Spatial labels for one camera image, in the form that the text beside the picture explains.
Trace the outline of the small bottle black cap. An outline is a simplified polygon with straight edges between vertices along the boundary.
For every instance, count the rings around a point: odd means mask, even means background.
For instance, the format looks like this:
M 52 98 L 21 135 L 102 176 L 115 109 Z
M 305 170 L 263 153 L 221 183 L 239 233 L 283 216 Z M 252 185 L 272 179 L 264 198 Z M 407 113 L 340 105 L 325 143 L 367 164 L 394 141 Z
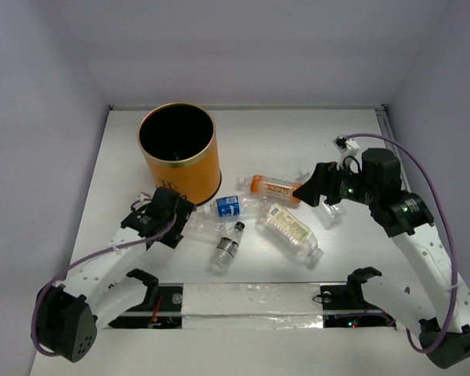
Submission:
M 245 224 L 236 222 L 221 236 L 209 262 L 209 269 L 214 274 L 224 274 L 229 269 L 237 255 L 244 230 Z

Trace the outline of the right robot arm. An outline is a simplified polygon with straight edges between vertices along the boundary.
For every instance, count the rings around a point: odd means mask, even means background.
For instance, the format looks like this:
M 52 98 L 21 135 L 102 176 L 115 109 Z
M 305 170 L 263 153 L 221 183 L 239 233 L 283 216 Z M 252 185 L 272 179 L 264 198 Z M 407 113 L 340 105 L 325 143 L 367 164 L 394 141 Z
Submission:
M 343 200 L 368 206 L 371 218 L 401 250 L 428 296 L 426 303 L 415 301 L 369 266 L 347 277 L 345 298 L 351 306 L 387 312 L 409 336 L 418 338 L 421 351 L 441 369 L 470 357 L 470 290 L 453 272 L 428 206 L 402 188 L 400 160 L 391 150 L 365 150 L 358 172 L 336 162 L 319 163 L 293 195 L 311 207 Z

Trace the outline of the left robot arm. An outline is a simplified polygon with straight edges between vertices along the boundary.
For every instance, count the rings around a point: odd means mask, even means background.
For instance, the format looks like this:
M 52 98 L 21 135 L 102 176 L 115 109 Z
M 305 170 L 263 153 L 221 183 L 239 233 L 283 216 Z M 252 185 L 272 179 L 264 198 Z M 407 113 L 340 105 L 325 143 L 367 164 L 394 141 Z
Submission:
M 122 313 L 161 304 L 158 279 L 139 269 L 139 258 L 156 243 L 176 248 L 196 205 L 159 187 L 122 220 L 106 248 L 70 264 L 38 292 L 31 340 L 44 356 L 81 360 L 99 330 Z

